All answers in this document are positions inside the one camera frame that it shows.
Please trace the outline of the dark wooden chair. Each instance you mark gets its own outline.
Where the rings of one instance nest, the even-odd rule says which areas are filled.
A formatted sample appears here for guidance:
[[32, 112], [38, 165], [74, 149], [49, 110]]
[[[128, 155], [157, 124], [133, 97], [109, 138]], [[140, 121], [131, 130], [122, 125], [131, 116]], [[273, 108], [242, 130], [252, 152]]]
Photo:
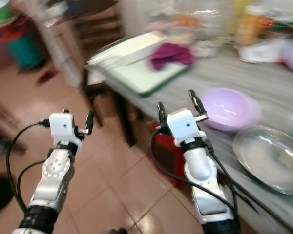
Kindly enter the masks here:
[[85, 57], [124, 37], [121, 17], [117, 13], [80, 16], [73, 20], [73, 26], [78, 45]]

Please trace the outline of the round steel plate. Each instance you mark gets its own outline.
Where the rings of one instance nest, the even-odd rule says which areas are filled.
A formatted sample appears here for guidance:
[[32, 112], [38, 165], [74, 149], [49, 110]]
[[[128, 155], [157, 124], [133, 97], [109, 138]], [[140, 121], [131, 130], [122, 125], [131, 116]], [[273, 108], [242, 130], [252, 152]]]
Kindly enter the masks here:
[[269, 127], [238, 132], [232, 147], [238, 162], [268, 187], [293, 195], [293, 137]]

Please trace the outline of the magenta cloth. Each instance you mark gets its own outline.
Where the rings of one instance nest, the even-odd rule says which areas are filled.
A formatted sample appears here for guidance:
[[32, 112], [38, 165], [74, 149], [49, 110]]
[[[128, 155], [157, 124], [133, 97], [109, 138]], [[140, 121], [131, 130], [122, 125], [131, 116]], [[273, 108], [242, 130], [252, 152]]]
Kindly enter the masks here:
[[172, 62], [182, 65], [193, 65], [194, 57], [188, 47], [179, 44], [164, 43], [150, 56], [153, 69], [161, 71]]

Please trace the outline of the red plastic crate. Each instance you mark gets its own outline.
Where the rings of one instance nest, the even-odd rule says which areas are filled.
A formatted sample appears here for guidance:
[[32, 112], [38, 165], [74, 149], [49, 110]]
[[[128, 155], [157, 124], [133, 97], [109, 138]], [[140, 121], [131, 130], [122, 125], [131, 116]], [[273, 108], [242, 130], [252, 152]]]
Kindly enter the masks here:
[[[156, 127], [159, 124], [155, 121], [150, 121], [147, 123], [149, 133], [153, 134], [156, 131]], [[175, 146], [174, 137], [168, 136], [165, 134], [158, 134], [155, 136], [153, 143], [149, 147], [153, 149], [155, 153], [154, 158], [160, 165], [162, 169], [166, 172], [174, 174], [178, 177], [186, 178], [184, 173], [184, 153], [182, 149]], [[170, 176], [167, 176], [165, 173], [160, 172], [158, 169], [155, 169], [163, 178], [166, 178], [176, 189], [184, 189], [186, 185], [181, 181], [175, 180]]]

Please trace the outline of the clear plastic container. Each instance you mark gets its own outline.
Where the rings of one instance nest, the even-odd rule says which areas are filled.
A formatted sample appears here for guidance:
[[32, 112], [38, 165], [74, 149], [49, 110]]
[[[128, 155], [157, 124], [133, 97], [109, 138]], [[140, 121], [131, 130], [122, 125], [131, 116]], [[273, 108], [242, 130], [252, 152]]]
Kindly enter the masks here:
[[188, 48], [196, 58], [216, 56], [222, 45], [203, 34], [198, 18], [190, 14], [175, 14], [167, 31], [168, 42]]

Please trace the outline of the red slipper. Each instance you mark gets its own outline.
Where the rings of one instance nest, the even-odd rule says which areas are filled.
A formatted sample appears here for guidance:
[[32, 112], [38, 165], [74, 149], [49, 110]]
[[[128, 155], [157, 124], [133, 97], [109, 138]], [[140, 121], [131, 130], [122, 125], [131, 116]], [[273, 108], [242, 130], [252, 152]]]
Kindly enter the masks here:
[[46, 84], [48, 81], [52, 80], [57, 75], [57, 72], [54, 71], [46, 71], [39, 78], [37, 78], [36, 86], [42, 86]]

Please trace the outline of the tall orange container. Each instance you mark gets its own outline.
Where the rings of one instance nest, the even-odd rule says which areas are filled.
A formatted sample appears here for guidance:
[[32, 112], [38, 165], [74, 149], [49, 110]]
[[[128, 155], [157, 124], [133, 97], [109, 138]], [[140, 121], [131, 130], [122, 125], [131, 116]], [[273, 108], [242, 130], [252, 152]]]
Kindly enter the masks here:
[[246, 6], [239, 18], [234, 42], [239, 47], [248, 47], [258, 41], [259, 35], [269, 27], [271, 19], [267, 17], [265, 6]]

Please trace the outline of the green plastic bucket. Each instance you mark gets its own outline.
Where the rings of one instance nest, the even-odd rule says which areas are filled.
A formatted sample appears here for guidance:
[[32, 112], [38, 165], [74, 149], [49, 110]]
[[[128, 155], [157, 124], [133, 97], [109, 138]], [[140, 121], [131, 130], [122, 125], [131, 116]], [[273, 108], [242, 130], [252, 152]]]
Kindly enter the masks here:
[[21, 30], [3, 31], [0, 39], [22, 71], [32, 71], [46, 65], [46, 58], [28, 32]]

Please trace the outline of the crumpled white paper sheet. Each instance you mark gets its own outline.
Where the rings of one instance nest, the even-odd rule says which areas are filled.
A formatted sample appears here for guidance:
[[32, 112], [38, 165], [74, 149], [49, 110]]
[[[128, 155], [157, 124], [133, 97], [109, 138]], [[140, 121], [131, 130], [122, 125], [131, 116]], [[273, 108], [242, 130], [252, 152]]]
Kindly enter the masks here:
[[283, 41], [263, 42], [248, 47], [238, 48], [240, 60], [250, 64], [266, 64], [281, 60]]

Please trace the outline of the pale green cutting board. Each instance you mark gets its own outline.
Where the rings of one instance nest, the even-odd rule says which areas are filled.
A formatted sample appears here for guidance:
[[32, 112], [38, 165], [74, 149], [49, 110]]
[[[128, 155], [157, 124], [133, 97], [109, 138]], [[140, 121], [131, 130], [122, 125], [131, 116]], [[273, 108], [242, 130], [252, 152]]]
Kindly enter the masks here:
[[148, 59], [134, 62], [130, 65], [119, 65], [115, 62], [102, 62], [97, 68], [104, 75], [120, 83], [133, 93], [148, 97], [170, 81], [191, 69], [188, 65], [171, 63], [164, 69], [156, 71]]

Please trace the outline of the white rectangular box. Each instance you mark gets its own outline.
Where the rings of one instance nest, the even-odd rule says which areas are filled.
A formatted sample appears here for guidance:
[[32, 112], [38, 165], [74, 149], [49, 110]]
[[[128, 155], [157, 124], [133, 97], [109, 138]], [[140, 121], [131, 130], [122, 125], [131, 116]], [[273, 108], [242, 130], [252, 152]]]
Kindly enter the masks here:
[[167, 40], [168, 36], [159, 31], [123, 38], [97, 50], [89, 58], [87, 65], [97, 65], [102, 62], [130, 65], [155, 53], [155, 50]]

